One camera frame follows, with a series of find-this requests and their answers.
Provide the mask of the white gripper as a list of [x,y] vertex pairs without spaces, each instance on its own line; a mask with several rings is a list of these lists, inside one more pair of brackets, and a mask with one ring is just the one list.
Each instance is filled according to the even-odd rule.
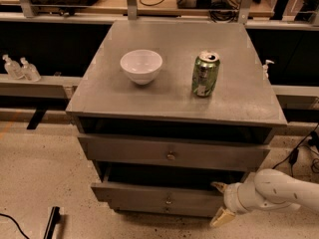
[[220,227],[232,221],[235,214],[245,214],[248,210],[241,204],[238,195],[240,183],[226,184],[223,182],[213,181],[210,183],[220,193],[223,194],[224,204],[227,207],[220,207],[215,216],[210,221],[210,226],[213,228]]

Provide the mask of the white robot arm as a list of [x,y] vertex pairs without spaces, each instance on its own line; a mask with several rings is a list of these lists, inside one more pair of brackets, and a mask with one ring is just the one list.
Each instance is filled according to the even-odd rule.
[[253,210],[289,212],[300,207],[319,211],[319,184],[295,179],[275,169],[258,171],[251,182],[212,182],[223,194],[223,205],[210,222],[220,227]]

